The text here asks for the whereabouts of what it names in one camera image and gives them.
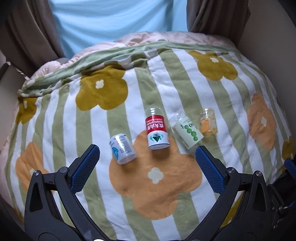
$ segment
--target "floral blanket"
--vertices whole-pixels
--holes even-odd
[[[198,125],[200,112],[213,108],[218,133],[200,144],[227,167],[262,171],[268,183],[294,155],[273,86],[236,49],[158,41],[94,52],[26,81],[18,95],[5,157],[15,209],[24,215],[34,170],[47,173],[69,166],[94,143],[101,150],[100,160],[77,197],[114,240],[182,240],[218,197],[170,127],[170,147],[148,149],[144,111],[150,105],[162,108],[167,124],[184,111]],[[109,147],[110,137],[118,133],[128,136],[138,154],[124,165],[116,162]]]

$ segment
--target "blue gripper pad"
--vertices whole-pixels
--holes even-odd
[[[97,146],[94,146],[72,175],[70,189],[74,194],[82,191],[82,188],[95,168],[99,158],[100,149]]]
[[[225,190],[224,177],[201,147],[196,149],[195,160],[200,166],[213,191],[222,194]]]
[[[291,176],[296,179],[296,165],[291,159],[287,159],[284,162],[285,168],[287,168],[288,172],[291,174]]]

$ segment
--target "clear plastic container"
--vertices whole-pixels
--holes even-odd
[[[159,107],[150,107],[145,111],[148,148],[158,150],[170,146],[163,111]]]
[[[206,108],[200,113],[200,132],[204,136],[215,135],[218,132],[215,112]]]
[[[173,115],[169,120],[169,124],[188,150],[192,147],[195,148],[197,143],[203,138],[198,128],[183,111]]]

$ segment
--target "orange flower pattern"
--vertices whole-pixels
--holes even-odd
[[[109,167],[114,189],[132,198],[134,209],[151,220],[170,216],[177,206],[177,194],[195,190],[202,181],[196,160],[180,154],[172,136],[169,141],[169,148],[151,151],[143,131],[133,145],[137,158],[123,165],[113,158]]]
[[[261,94],[254,94],[247,117],[251,137],[259,141],[264,149],[271,151],[276,141],[276,120]]]
[[[22,182],[25,192],[28,191],[32,174],[35,170],[41,173],[48,173],[43,167],[43,156],[40,148],[34,142],[30,142],[26,150],[16,160],[15,172],[18,179]]]

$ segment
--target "blue label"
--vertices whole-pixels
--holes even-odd
[[[116,157],[116,160],[118,160],[118,150],[117,150],[117,148],[112,147],[112,151],[113,151],[114,156]]]

